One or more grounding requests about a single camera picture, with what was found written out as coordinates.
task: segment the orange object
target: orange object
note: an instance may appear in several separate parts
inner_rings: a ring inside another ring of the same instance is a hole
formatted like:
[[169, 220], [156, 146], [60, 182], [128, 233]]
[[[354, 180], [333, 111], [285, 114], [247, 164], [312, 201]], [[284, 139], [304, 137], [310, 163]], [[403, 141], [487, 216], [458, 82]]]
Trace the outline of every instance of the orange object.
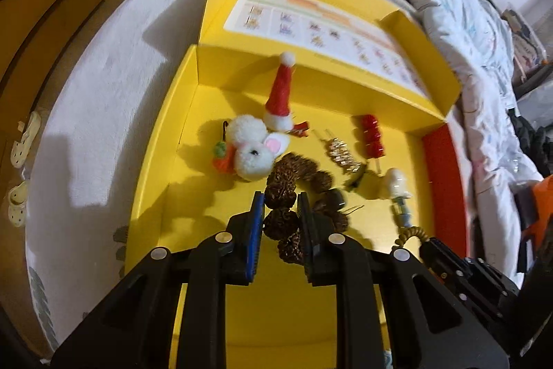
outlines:
[[532, 192], [536, 200], [537, 221], [523, 232], [523, 236], [534, 235], [534, 249], [537, 250], [544, 240], [553, 214], [553, 175], [533, 186]]
[[225, 156], [213, 159], [215, 169], [223, 174], [234, 174], [234, 154], [236, 154], [236, 148], [227, 143], [227, 153]]

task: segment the bed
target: bed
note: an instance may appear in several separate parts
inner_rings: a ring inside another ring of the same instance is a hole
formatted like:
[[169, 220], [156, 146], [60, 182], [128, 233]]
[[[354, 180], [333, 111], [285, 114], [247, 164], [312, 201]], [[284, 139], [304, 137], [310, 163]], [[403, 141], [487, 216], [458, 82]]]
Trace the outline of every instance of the bed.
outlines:
[[[32, 169], [26, 252], [33, 304], [53, 350], [123, 275], [126, 228], [144, 152], [206, 0], [127, 0], [64, 86]], [[462, 82], [449, 115], [470, 230], [514, 279], [521, 229], [512, 190], [540, 180], [505, 109], [513, 46], [486, 0], [389, 0], [425, 28]]]

